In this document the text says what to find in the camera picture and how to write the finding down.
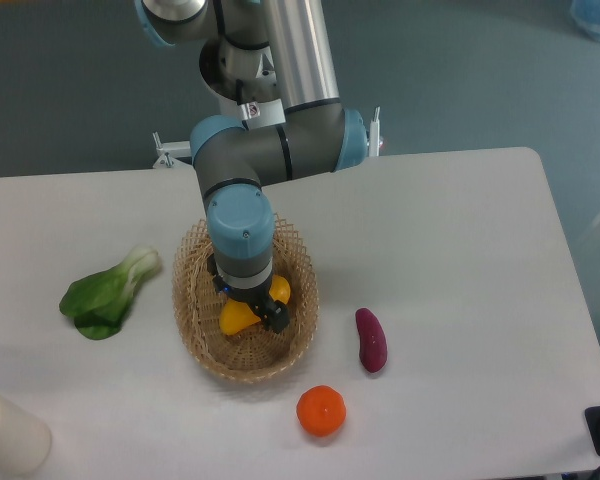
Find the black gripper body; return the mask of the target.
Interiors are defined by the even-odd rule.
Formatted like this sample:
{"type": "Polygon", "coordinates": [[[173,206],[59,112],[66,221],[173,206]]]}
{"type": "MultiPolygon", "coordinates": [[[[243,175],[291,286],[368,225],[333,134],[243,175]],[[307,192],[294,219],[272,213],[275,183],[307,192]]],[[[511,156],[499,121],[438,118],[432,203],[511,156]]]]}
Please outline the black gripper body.
{"type": "Polygon", "coordinates": [[[219,274],[213,277],[213,284],[217,292],[224,293],[229,299],[245,303],[255,315],[273,315],[276,312],[276,303],[269,291],[272,276],[263,283],[246,289],[229,285],[219,274]]]}

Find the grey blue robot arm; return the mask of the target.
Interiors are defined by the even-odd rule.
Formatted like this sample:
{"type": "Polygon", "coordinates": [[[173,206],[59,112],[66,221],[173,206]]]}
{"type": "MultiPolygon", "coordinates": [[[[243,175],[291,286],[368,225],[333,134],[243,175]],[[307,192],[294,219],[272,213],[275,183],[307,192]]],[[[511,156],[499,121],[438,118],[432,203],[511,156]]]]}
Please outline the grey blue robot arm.
{"type": "Polygon", "coordinates": [[[158,45],[203,42],[200,74],[221,111],[187,142],[156,149],[192,162],[217,290],[281,332],[290,319],[270,294],[274,214],[263,189],[377,155],[380,122],[342,106],[318,1],[140,1],[136,12],[158,45]]]}

